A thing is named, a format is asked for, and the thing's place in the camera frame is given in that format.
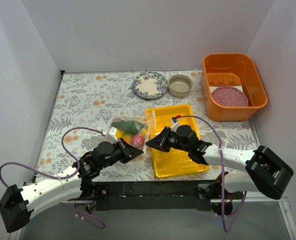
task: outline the yellow fruit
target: yellow fruit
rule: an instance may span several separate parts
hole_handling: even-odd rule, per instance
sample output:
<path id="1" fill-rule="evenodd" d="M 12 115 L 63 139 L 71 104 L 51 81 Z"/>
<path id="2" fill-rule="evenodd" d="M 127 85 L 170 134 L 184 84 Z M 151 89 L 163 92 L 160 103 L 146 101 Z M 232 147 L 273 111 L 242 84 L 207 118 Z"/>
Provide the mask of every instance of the yellow fruit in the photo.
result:
<path id="1" fill-rule="evenodd" d="M 132 135 L 129 134 L 129 133 L 124 133 L 123 136 L 122 136 L 122 138 L 128 144 L 130 144 L 131 141 L 132 141 Z"/>
<path id="2" fill-rule="evenodd" d="M 117 139 L 120 139 L 122 138 L 123 134 L 124 134 L 123 131 L 121 131 L 120 129 L 117 129 L 115 136 Z"/>

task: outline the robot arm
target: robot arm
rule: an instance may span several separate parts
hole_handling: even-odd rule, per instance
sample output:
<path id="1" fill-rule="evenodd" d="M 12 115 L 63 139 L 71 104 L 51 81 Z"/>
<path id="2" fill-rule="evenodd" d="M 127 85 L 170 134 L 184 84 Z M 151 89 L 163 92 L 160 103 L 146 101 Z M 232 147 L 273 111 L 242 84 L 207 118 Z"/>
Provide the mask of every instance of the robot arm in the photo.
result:
<path id="1" fill-rule="evenodd" d="M 221 165 L 217 146 L 199 140 L 188 125 L 176 126 L 175 129 L 176 132 L 165 127 L 159 135 L 146 142 L 146 145 L 162 152 L 169 152 L 171 148 L 186 151 L 197 164 Z M 38 213 L 63 201 L 92 197 L 98 188 L 92 179 L 100 174 L 100 170 L 117 161 L 126 164 L 142 153 L 121 138 L 116 143 L 104 141 L 80 158 L 79 174 L 71 178 L 46 179 L 21 188 L 16 184 L 8 187 L 0 200 L 0 213 L 7 232 L 17 231 Z M 260 146 L 255 151 L 224 148 L 222 153 L 225 166 L 241 171 L 225 175 L 225 190 L 229 193 L 260 191 L 269 198 L 280 199 L 293 175 L 293 170 L 265 146 Z M 58 177 L 71 175 L 76 167 L 75 162 L 59 173 Z M 221 185 L 220 176 L 215 184 Z M 96 195 L 95 199 L 101 198 L 104 196 Z"/>
<path id="2" fill-rule="evenodd" d="M 0 213 L 7 232 L 21 229 L 38 213 L 63 201 L 91 197 L 96 189 L 92 179 L 100 174 L 100 170 L 118 161 L 126 164 L 142 153 L 121 138 L 114 144 L 104 141 L 80 158 L 79 174 L 71 178 L 46 179 L 21 188 L 16 184 L 8 187 L 0 200 Z M 71 175 L 76 167 L 77 163 L 74 163 L 58 177 Z"/>
<path id="3" fill-rule="evenodd" d="M 165 127 L 146 145 L 162 152 L 169 152 L 171 148 L 188 152 L 197 164 L 221 165 L 219 147 L 199 140 L 188 125 L 176 127 L 176 132 Z M 226 167 L 242 171 L 225 175 L 225 190 L 229 193 L 259 191 L 278 200 L 293 176 L 293 170 L 265 146 L 254 151 L 224 148 L 222 153 Z"/>

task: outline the beige bowl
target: beige bowl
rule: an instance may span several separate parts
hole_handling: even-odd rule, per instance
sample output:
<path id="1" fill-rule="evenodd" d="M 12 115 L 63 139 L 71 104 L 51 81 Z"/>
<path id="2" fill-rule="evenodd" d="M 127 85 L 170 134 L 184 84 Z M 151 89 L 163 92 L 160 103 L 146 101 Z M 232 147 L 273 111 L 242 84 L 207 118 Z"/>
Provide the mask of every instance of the beige bowl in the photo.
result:
<path id="1" fill-rule="evenodd" d="M 187 96 L 192 89 L 192 80 L 185 75 L 174 75 L 169 79 L 169 91 L 175 97 Z"/>

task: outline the plastic bag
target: plastic bag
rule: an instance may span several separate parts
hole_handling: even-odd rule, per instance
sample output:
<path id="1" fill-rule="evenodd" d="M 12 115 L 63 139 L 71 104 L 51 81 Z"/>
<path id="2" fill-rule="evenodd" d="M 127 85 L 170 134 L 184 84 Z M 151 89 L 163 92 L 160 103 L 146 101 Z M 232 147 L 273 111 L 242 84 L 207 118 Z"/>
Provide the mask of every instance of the plastic bag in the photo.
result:
<path id="1" fill-rule="evenodd" d="M 129 145 L 145 152 L 151 123 L 150 117 L 117 117 L 111 123 L 106 140 L 111 142 L 122 138 Z"/>

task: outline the pink plate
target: pink plate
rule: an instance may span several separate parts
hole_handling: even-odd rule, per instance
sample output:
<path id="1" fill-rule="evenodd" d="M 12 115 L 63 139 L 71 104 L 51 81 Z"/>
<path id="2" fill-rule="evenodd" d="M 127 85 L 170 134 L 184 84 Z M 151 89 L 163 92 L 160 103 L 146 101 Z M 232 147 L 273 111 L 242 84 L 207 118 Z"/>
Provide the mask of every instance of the pink plate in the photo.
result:
<path id="1" fill-rule="evenodd" d="M 247 107 L 248 98 L 239 89 L 232 86 L 221 86 L 212 92 L 213 100 L 225 107 Z"/>

